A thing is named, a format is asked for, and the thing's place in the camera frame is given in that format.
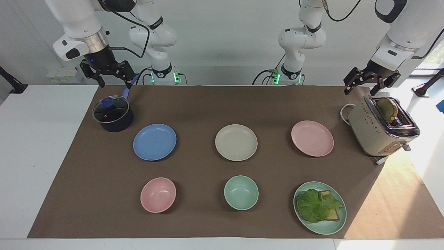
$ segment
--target lettuce leaf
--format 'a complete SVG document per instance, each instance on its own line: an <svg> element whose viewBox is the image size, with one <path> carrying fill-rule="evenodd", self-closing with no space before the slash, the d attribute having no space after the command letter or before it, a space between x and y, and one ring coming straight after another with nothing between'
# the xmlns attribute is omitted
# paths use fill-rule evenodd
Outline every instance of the lettuce leaf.
<svg viewBox="0 0 444 250"><path fill-rule="evenodd" d="M331 209L343 207L331 194L322 196L321 192L309 189L297 197L297 208L301 217L311 223L323 221Z"/></svg>

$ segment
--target bowl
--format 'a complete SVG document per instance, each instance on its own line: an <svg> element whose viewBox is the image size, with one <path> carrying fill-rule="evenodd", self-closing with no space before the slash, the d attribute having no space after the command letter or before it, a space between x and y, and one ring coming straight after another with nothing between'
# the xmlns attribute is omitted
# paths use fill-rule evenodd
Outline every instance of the bowl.
<svg viewBox="0 0 444 250"><path fill-rule="evenodd" d="M161 213L174 203L176 199L176 186L163 177L149 181L140 193L140 203L150 213Z"/></svg>
<svg viewBox="0 0 444 250"><path fill-rule="evenodd" d="M224 196L226 202L237 210L252 208L259 199L259 189L249 177L238 175L225 184Z"/></svg>

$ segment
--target green bowl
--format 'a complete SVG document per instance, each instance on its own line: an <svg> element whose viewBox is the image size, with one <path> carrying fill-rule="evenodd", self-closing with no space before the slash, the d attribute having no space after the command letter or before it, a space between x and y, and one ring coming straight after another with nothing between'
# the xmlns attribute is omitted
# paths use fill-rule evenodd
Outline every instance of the green bowl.
<svg viewBox="0 0 444 250"><path fill-rule="evenodd" d="M237 210L248 210L259 199L258 186L251 178L243 175L234 176L228 180L223 193L226 202Z"/></svg>
<svg viewBox="0 0 444 250"><path fill-rule="evenodd" d="M305 191L307 191L309 189L314 189L317 191L330 190L332 192L333 197L335 197L335 199L337 199L338 201L340 201L342 203L342 205L344 207L340 207L336 210L337 214L339 216L338 222L321 221L318 223L311 223L309 221L304 220L301 217L301 215L299 214L299 210L297 209L296 198L298 195L304 193ZM339 230L342 229L342 227L345 224L345 221L347 220L347 209L345 208L344 200L339 195L339 193L336 192L336 190L334 190L331 186L329 186L325 183L322 183L322 182L310 181L310 182L306 182L306 183L302 184L300 187L298 187L296 192L294 193L293 206L294 206L294 211L296 212L296 215L299 218L299 220L302 222L302 224L306 228L310 229L311 231L313 231L317 234L329 235L329 234L337 233Z"/></svg>

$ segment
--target blue handle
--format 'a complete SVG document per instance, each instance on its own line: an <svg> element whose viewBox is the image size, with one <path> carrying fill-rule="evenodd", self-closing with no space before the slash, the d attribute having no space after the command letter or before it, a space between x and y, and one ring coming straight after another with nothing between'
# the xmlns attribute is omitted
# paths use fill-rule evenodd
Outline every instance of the blue handle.
<svg viewBox="0 0 444 250"><path fill-rule="evenodd" d="M134 83L137 81L137 79L139 78L140 74L136 73L133 77L133 79L131 80L131 85L134 85ZM123 96L124 98L128 99L128 96L130 95L130 89L125 86L125 88L122 91L121 96Z"/></svg>

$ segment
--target black cable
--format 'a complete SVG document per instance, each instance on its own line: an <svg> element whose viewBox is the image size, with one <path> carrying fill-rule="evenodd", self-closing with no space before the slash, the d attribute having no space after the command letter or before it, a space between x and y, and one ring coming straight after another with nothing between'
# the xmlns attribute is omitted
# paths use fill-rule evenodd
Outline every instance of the black cable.
<svg viewBox="0 0 444 250"><path fill-rule="evenodd" d="M358 6L358 4L360 2L361 2L361 0L358 0L358 2L355 4L355 7L353 7L352 10L344 18L341 18L341 19L334 19L334 18L332 18L332 16L330 15L329 9L326 9L325 12L327 12L327 15L329 16L329 18L331 20L333 20L335 22L341 22L341 21L344 21L345 19L347 19L347 17L349 17L353 13L353 11L356 9L356 7Z"/></svg>
<svg viewBox="0 0 444 250"><path fill-rule="evenodd" d="M186 83L186 85L188 85L188 81L186 80L186 75L184 73L179 73L177 75L185 77L185 83Z"/></svg>
<svg viewBox="0 0 444 250"><path fill-rule="evenodd" d="M426 56L428 56L428 54L430 53L430 51L432 50L432 48L435 46L436 42L438 41L438 39L440 38L440 36L443 34L444 29L441 30L440 34L436 37L436 39L433 41L432 45L430 46L430 48L428 49L427 53L423 56L413 56L412 59L424 59Z"/></svg>
<svg viewBox="0 0 444 250"><path fill-rule="evenodd" d="M261 85L264 85L264 81L265 81L265 79L267 79L267 78L268 78L268 80L270 80L271 76L266 76L266 77L264 77L264 79L262 80Z"/></svg>
<svg viewBox="0 0 444 250"><path fill-rule="evenodd" d="M145 72L145 70L151 70L151 68L144 68L144 69L142 69L142 71L140 72L139 77L137 78L137 81L136 81L136 83L134 85L137 85L139 83L140 76L143 74L143 72Z"/></svg>
<svg viewBox="0 0 444 250"><path fill-rule="evenodd" d="M281 59L279 60L279 62L276 64L276 67L274 67L274 69L277 69L277 68L278 68L279 64L281 64L281 62L282 62L282 60L284 59L284 57L285 57L285 54L282 56L282 58L281 58Z"/></svg>
<svg viewBox="0 0 444 250"><path fill-rule="evenodd" d="M138 22L136 22L136 21L133 21L133 20L131 20L131 19L129 19L129 18L126 18L126 17L120 15L119 13L117 13L117 12L115 12L115 11L112 11L112 10L110 10L110 11L111 11L112 13L116 14L117 16L119 16L119 17L121 17L121 18L127 20L127 21L130 22L130 23L133 23L133 24L135 24L135 25L139 25L139 26L145 28L145 29L147 30L148 34L147 34L147 40L145 41L145 46L143 47L143 51L142 51L142 55L141 55L141 56L139 56L138 54L136 54L136 52L130 50L129 48L125 48L125 47L110 47L109 49L110 49L110 50L126 50L126 51L129 51L129 52L133 53L133 54L136 55L138 58L143 58L143 56L145 55L145 51L147 50L148 40L149 40L149 38L150 38L150 29L148 29L145 25L140 24L140 23L138 23Z"/></svg>
<svg viewBox="0 0 444 250"><path fill-rule="evenodd" d="M151 75L150 73L143 75L143 77L142 77L142 85L145 85L145 77L146 76L150 76L150 75Z"/></svg>
<svg viewBox="0 0 444 250"><path fill-rule="evenodd" d="M253 83L252 83L251 85L254 85L254 82L259 78L259 76L262 75L262 74L265 73L265 72L268 72L268 70L266 69L266 70L261 71L261 72L260 72L260 73L254 78Z"/></svg>

